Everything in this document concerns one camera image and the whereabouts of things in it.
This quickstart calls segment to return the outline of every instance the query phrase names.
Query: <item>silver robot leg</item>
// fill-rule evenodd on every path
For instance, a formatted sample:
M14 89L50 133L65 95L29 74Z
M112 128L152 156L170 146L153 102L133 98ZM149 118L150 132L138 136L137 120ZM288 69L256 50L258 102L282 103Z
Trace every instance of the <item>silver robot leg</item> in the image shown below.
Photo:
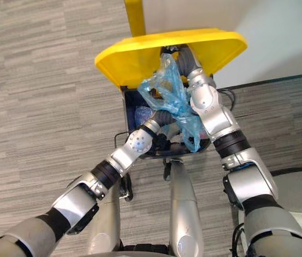
M100 203L100 211L91 221L87 254L117 251L120 247L119 183Z
M177 257L203 255L197 200L181 160L171 160L170 246Z

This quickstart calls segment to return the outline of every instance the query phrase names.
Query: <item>plastic bag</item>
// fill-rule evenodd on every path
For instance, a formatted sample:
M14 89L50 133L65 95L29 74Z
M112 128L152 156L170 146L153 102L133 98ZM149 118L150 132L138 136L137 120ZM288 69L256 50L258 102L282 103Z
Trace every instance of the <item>plastic bag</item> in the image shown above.
M162 99L153 98L150 94L152 89L156 89ZM138 92L153 110L170 112L177 120L187 148L193 153L199 150L203 124L200 117L194 115L189 104L190 96L183 86L176 62L171 54L162 54L159 70L141 83Z
M135 126L138 127L141 124L144 124L146 121L148 121L154 111L150 107L146 106L138 106L135 109L134 112L134 120L135 120Z

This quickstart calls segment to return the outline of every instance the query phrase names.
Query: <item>trash bin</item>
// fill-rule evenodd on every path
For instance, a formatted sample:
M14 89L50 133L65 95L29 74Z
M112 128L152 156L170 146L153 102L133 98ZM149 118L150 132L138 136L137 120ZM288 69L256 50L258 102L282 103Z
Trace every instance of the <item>trash bin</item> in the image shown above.
M207 28L131 37L106 48L95 58L95 66L122 92L127 131L137 129L134 122L136 107L148 106L137 88L159 68L162 47L181 44L187 44L195 52L206 74L214 74L247 47L245 39L236 32ZM209 139L201 139L197 153L209 144ZM150 151L142 158L187 154L192 153L184 144L174 144L170 150Z

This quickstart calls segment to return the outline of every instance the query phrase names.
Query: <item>silver metal surface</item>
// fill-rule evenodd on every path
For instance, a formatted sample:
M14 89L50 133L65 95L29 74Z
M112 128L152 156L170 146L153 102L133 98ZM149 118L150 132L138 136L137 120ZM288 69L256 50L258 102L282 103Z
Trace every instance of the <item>silver metal surface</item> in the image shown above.
M85 184L88 189L90 189L99 199L104 198L108 192L107 188L91 172L86 172L70 183L64 194L67 194L80 184Z
M254 196L272 192L257 166L249 166L228 175L231 187L240 203Z
M115 184L100 202L100 211L90 222L87 253L116 251L120 246L119 183Z
M117 148L106 160L123 177L138 157L150 150L152 137L144 130L134 131L127 142Z
M219 137L240 130L238 122L231 111L219 103L218 91L203 80L204 74L198 75L193 86L188 90L191 93L190 104L200 116L206 132L215 141Z
M245 236L248 245L251 240L267 231L287 231L302 237L302 228L285 209L263 207L250 212L244 219Z
M47 223L39 218L29 218L5 233L19 239L33 257L49 256L56 247L55 233Z
M159 124L153 119L149 119L144 123L144 125L151 129L154 133L157 133L161 128Z
M263 160L259 156L256 149L251 147L251 148L248 148L246 150L236 153L235 156L237 157L240 164L244 164L244 163L248 163L248 162L254 163L258 167L265 182L267 183L268 187L270 188L273 197L275 199L278 199L278 188L275 184L273 176L271 175L268 168L265 166Z
M73 228L94 205L96 205L95 199L78 185L58 198L52 207L62 213Z
M222 158L221 164L224 170L230 170L234 167L240 166L240 162L238 161L238 158L234 154Z
M193 70L191 73L189 73L189 75L187 77L189 86L193 86L194 82L195 82L194 79L202 74L204 75L204 77L202 77L202 79L206 82L206 74L205 74L203 68L198 68L196 70Z
M202 227L190 178L179 160L171 160L170 174L170 246L176 257L202 256Z
M225 114L225 117L227 118L228 122L229 122L229 126L226 128L223 128L222 130L216 132L215 134L213 134L210 139L212 142L214 142L216 139L230 134L234 131L240 130L240 126L238 124L238 122L236 121L236 119L234 118L233 114L231 113L230 109L226 108L225 106L220 105L223 113Z
M302 257L302 239L293 236L273 235L255 242L255 256Z

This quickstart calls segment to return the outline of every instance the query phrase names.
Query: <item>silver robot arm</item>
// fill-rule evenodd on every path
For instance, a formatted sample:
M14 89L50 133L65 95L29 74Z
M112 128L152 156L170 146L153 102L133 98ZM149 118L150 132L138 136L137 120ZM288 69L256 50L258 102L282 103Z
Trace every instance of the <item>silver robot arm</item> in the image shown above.
M158 130L174 121L166 111L155 112L123 146L75 179L47 213L22 221L0 236L0 256L48 256L64 234L81 232L99 210L97 199L102 200L138 157L150 150Z
M277 186L258 152L250 146L231 111L222 106L212 78L188 46L179 48L177 65L188 78L190 104L230 171L223 178L232 204L245 211L247 256L302 256L302 228L280 205Z

